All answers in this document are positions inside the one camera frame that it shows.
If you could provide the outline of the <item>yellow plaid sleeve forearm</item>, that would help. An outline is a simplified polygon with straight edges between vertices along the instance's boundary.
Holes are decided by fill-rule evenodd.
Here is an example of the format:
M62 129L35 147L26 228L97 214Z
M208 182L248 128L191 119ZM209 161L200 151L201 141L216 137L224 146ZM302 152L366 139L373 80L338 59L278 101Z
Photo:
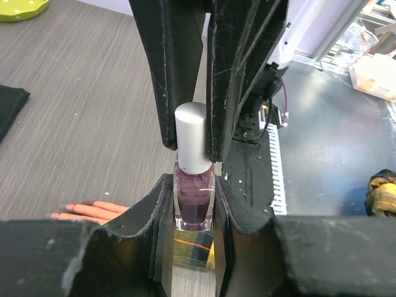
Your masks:
M395 216L394 171L384 169L371 177L364 206L369 216ZM212 232L175 231L173 263L214 270L215 251Z

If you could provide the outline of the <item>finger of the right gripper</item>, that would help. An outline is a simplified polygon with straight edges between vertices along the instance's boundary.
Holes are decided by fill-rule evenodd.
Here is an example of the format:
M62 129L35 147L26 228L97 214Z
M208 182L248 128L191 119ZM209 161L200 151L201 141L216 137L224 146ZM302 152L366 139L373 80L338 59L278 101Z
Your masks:
M207 152L226 159L242 106L285 31L288 1L215 1L207 42Z
M202 57L205 1L130 0L152 78L163 145L176 150L174 111L191 102Z

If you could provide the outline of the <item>purple nail polish bottle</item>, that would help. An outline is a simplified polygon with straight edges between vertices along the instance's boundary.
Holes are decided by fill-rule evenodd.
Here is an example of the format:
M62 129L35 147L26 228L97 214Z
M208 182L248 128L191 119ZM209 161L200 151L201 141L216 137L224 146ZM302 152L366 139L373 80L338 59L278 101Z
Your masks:
M201 174L187 174L175 161L173 175L174 220L178 231L212 229L215 168Z

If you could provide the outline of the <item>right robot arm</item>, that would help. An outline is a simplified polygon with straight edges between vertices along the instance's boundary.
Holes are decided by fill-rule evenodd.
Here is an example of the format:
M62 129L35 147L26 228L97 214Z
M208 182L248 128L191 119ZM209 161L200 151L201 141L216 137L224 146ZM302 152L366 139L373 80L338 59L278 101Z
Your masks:
M175 109L192 101L207 61L207 146L225 160L254 91L267 93L301 44L320 58L364 1L131 1L153 83L163 145L177 148Z

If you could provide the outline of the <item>white nail polish brush cap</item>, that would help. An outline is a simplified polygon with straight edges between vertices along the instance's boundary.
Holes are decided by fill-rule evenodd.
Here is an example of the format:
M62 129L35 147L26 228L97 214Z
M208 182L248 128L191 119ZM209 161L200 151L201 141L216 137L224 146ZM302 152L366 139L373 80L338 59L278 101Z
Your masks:
M201 174L212 162L206 155L206 106L190 102L178 106L174 112L179 167L187 174Z

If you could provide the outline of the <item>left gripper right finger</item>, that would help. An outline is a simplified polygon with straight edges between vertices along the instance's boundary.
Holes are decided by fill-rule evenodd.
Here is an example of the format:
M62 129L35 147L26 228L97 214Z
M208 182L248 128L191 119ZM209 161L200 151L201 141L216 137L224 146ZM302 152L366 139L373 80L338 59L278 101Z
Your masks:
M394 296L395 220L274 215L215 187L217 296Z

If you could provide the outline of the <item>mannequin hand with painted nails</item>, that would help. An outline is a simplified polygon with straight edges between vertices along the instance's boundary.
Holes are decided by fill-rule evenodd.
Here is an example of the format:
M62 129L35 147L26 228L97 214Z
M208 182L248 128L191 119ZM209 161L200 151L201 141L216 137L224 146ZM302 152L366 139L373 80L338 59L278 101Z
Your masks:
M129 207L100 200L79 204L66 204L60 212L53 212L46 218L52 220L87 220L105 225L129 210Z

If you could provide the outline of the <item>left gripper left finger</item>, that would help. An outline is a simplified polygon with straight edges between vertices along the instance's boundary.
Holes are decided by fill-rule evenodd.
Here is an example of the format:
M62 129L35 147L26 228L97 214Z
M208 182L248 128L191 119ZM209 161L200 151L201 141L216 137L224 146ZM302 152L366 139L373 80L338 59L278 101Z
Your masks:
M170 296L173 177L105 225L1 222L2 296Z

